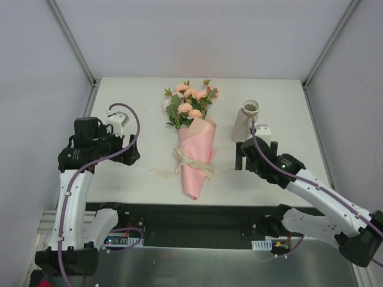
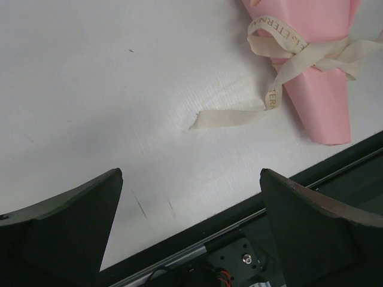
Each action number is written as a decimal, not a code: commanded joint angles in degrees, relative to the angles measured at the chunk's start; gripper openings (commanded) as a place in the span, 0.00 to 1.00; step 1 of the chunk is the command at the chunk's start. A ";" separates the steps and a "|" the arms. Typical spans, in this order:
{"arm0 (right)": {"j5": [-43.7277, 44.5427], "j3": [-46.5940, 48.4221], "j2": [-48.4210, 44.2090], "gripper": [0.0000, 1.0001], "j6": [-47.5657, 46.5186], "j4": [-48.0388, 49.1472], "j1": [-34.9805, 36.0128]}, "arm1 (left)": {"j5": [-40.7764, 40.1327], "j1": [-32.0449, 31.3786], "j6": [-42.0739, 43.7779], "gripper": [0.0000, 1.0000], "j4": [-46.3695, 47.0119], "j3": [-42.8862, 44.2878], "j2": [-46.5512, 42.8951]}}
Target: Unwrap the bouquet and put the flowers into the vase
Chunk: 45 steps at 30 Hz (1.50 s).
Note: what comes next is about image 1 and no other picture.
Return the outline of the cream ribbon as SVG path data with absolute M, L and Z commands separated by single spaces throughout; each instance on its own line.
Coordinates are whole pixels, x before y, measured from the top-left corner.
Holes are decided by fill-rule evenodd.
M 183 166 L 189 166 L 194 170 L 202 172 L 206 179 L 211 180 L 214 175 L 228 175 L 235 171 L 235 169 L 219 169 L 217 166 L 209 162 L 190 158 L 180 146 L 174 149 L 174 156 L 180 160 L 174 172 L 168 172 L 167 170 L 155 168 L 151 169 L 150 172 L 162 178 L 176 178 L 180 175 Z

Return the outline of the peach flower stem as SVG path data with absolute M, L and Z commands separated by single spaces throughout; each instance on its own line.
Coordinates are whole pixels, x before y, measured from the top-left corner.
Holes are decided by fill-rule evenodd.
M 211 79 L 205 79 L 203 81 L 203 90 L 197 92 L 196 96 L 193 96 L 192 107 L 200 110 L 202 118 L 205 118 L 209 107 L 212 105 L 213 100 L 217 100 L 220 97 L 220 90 L 210 85 Z
M 193 96 L 196 96 L 198 91 L 190 87 L 190 81 L 184 81 L 182 84 L 177 85 L 172 92 L 175 91 L 183 95 L 182 103 L 178 107 L 181 128 L 189 127 L 194 119 L 203 119 L 200 110 L 192 107 Z

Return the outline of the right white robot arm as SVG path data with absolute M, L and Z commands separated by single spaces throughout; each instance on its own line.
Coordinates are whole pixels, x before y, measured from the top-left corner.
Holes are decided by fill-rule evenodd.
M 246 169 L 299 196 L 321 215 L 308 215 L 280 204 L 276 212 L 256 224 L 259 232 L 271 237 L 288 231 L 313 237 L 336 248 L 349 262 L 366 268 L 382 244 L 382 211 L 371 212 L 345 199 L 297 158 L 279 155 L 277 149 L 277 142 L 266 143 L 260 137 L 237 142 L 235 169 Z

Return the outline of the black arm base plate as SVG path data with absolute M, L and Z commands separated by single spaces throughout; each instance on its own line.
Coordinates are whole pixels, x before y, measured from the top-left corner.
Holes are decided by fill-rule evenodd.
M 288 237 L 281 224 L 263 234 L 259 224 L 276 207 L 201 206 L 174 204 L 87 203 L 87 211 L 114 209 L 118 228 L 130 227 L 130 237 L 144 236 L 146 247 L 249 249 L 267 237 Z

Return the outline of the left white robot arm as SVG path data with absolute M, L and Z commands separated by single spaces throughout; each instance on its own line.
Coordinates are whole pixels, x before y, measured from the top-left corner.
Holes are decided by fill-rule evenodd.
M 123 149 L 126 114 L 114 112 L 103 123 L 96 117 L 74 121 L 74 134 L 58 155 L 60 195 L 53 230 L 47 247 L 35 254 L 35 264 L 54 276 L 92 276 L 96 273 L 99 250 L 111 230 L 126 227 L 126 217 L 114 209 L 101 209 L 84 225 L 86 198 L 102 158 L 131 166 L 140 158 L 135 135 Z

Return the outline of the pale pink flower stem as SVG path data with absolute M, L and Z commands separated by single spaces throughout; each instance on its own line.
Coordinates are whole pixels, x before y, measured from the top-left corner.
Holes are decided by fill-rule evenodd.
M 163 109 L 168 115 L 168 125 L 174 126 L 176 129 L 181 128 L 180 115 L 178 114 L 178 107 L 182 103 L 183 95 L 180 92 L 171 92 L 171 89 L 165 89 L 165 96 L 167 99 L 164 102 Z

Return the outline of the pink wrapping paper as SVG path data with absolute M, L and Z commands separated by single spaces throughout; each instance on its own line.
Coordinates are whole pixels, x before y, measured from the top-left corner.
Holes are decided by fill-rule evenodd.
M 211 163 L 215 156 L 212 146 L 216 127 L 216 123 L 209 117 L 204 120 L 194 119 L 190 127 L 179 130 L 179 146 L 188 157 Z M 198 199 L 206 180 L 204 174 L 189 166 L 183 166 L 181 175 L 184 192 L 193 200 Z

